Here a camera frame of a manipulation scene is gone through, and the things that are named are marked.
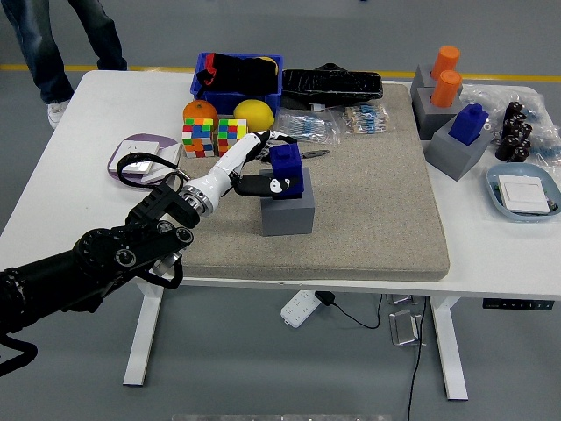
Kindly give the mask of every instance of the blue basket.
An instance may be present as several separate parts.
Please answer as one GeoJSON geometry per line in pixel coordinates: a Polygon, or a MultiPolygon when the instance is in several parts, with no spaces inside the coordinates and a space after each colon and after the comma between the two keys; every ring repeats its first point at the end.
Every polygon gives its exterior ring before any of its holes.
{"type": "MultiPolygon", "coordinates": [[[[207,55],[211,53],[200,53],[199,58],[196,62],[195,74],[204,70],[204,62],[207,55]]],[[[239,57],[241,59],[247,59],[250,57],[271,57],[276,61],[279,66],[279,80],[278,80],[278,90],[276,94],[265,95],[265,96],[248,96],[242,95],[238,92],[217,92],[217,91],[205,91],[202,93],[200,99],[208,101],[217,109],[218,114],[232,115],[236,106],[246,99],[259,99],[266,103],[273,114],[276,115],[277,108],[281,106],[281,92],[282,92],[282,56],[281,55],[271,55],[271,54],[232,54],[224,53],[226,55],[231,55],[232,57],[239,57]]],[[[201,84],[197,81],[196,76],[193,77],[193,82],[191,83],[191,94],[196,97],[197,92],[201,89],[201,84]]]]}

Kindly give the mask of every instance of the yellow line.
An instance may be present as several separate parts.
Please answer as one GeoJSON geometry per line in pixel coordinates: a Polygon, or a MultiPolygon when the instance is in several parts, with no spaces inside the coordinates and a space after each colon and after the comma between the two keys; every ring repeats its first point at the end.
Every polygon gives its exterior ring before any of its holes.
{"type": "MultiPolygon", "coordinates": [[[[68,72],[89,72],[96,70],[96,66],[72,65],[64,67],[68,72]]],[[[130,70],[138,72],[176,72],[193,73],[191,67],[154,67],[154,66],[129,66],[130,70]]],[[[0,71],[27,71],[25,64],[0,64],[0,71]]],[[[387,79],[413,79],[415,72],[378,71],[380,76],[387,79]]],[[[488,73],[462,73],[465,80],[473,81],[507,81],[507,82],[547,82],[561,83],[561,75],[504,75],[488,73]]]]}

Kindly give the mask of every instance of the person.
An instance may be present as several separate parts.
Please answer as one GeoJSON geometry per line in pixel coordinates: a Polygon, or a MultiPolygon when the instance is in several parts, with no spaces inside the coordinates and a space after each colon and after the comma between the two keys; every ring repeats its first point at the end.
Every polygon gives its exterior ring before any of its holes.
{"type": "MultiPolygon", "coordinates": [[[[64,73],[64,63],[54,42],[49,0],[0,0],[18,37],[25,62],[46,104],[52,128],[56,128],[74,90],[64,73]]],[[[82,22],[99,60],[100,70],[126,70],[115,23],[98,0],[68,0],[82,22]]]]}

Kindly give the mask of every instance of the sneaker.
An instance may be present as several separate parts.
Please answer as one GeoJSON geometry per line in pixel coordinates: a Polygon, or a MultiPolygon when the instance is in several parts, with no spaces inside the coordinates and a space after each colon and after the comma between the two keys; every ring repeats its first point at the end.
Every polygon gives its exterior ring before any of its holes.
{"type": "Polygon", "coordinates": [[[46,105],[46,114],[53,129],[56,129],[56,126],[59,124],[62,114],[64,114],[68,107],[68,103],[70,103],[70,100],[61,103],[48,103],[46,105]]]}

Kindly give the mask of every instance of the gray block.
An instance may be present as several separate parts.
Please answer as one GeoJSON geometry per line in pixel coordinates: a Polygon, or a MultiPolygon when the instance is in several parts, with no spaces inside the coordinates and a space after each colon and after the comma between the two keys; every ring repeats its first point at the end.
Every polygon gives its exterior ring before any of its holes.
{"type": "MultiPolygon", "coordinates": [[[[261,224],[264,237],[271,235],[310,234],[314,227],[316,202],[309,168],[303,168],[304,191],[300,199],[273,200],[261,197],[261,224]]],[[[272,176],[273,171],[260,170],[259,175],[272,176]]]]}
{"type": "Polygon", "coordinates": [[[454,121],[455,118],[437,130],[424,157],[430,165],[458,181],[479,161],[493,140],[493,134],[484,130],[467,146],[448,134],[454,121]]]}
{"type": "Polygon", "coordinates": [[[443,125],[456,117],[464,108],[456,94],[454,102],[450,107],[436,107],[430,101],[433,88],[418,88],[413,92],[413,112],[417,122],[419,138],[421,140],[431,140],[432,135],[443,125]]]}
{"type": "MultiPolygon", "coordinates": [[[[437,86],[437,81],[435,81],[432,77],[430,77],[430,72],[432,71],[433,65],[432,64],[419,64],[417,66],[417,70],[415,72],[415,77],[413,78],[413,82],[411,83],[411,89],[409,93],[411,97],[413,97],[413,93],[418,88],[434,88],[437,86]]],[[[462,93],[462,86],[458,89],[458,94],[462,93]]]]}

